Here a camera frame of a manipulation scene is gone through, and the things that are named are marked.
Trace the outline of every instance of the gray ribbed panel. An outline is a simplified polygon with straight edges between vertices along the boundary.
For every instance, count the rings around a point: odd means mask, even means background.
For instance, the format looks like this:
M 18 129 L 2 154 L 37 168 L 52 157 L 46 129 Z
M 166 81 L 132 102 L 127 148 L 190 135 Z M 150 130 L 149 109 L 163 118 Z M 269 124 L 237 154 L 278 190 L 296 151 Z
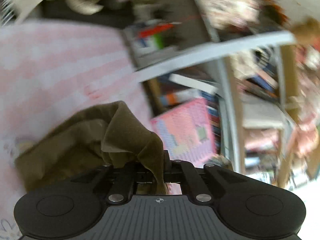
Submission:
M 164 201 L 158 203 L 156 201 L 158 198 Z M 70 240 L 249 239 L 228 229 L 210 207 L 192 204 L 183 195 L 135 195 L 127 204 L 109 207 L 102 219 L 87 232 L 70 238 Z M 299 238 L 291 236 L 284 240 L 299 240 Z

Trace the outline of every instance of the red object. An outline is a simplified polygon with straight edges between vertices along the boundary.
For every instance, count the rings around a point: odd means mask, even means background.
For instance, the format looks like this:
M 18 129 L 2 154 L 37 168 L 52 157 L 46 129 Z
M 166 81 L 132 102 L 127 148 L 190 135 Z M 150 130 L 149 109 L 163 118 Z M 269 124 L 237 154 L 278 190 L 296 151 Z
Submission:
M 156 27 L 154 27 L 152 29 L 148 29 L 148 30 L 140 32 L 139 33 L 139 38 L 143 39 L 143 38 L 152 36 L 154 34 L 169 30 L 172 27 L 174 27 L 174 24 L 171 24 L 171 23 L 167 23 L 167 24 L 164 24 L 164 25 L 158 25 L 158 26 L 156 26 Z

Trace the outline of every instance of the olive green fabric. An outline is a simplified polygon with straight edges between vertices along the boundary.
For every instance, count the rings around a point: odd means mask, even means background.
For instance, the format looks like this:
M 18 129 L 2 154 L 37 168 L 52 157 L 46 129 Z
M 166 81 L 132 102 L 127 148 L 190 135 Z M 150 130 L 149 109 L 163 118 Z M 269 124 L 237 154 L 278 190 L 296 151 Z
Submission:
M 27 191 L 103 163 L 121 168 L 138 161 L 156 180 L 154 194 L 166 194 L 161 139 L 147 130 L 122 102 L 80 111 L 16 159 Z

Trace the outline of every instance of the pink book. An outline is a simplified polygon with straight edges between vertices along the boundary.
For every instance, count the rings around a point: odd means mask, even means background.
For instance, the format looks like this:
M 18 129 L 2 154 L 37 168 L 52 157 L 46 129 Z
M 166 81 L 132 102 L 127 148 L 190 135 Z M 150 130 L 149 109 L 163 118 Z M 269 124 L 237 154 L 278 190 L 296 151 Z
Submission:
M 204 98 L 196 98 L 151 120 L 171 160 L 184 160 L 202 168 L 216 155 L 214 134 Z

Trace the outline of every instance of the silver screw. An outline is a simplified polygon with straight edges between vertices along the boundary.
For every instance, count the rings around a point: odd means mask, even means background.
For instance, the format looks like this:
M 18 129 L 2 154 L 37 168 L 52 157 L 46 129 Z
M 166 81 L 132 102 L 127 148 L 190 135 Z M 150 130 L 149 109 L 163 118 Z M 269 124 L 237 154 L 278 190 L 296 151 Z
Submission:
M 120 194 L 112 194 L 109 196 L 109 200 L 112 202 L 119 202 L 122 201 L 124 197 Z
M 200 202 L 208 202 L 211 200 L 211 196 L 209 196 L 208 194 L 199 194 L 198 196 L 196 196 L 196 199 Z

